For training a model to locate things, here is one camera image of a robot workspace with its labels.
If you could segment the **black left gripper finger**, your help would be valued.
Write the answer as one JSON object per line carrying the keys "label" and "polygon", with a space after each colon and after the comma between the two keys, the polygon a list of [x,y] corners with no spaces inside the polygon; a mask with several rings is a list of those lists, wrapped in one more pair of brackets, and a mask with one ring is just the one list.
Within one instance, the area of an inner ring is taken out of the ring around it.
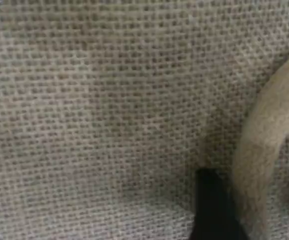
{"label": "black left gripper finger", "polygon": [[214,168],[195,172],[195,216],[190,240],[246,240],[235,204]]}

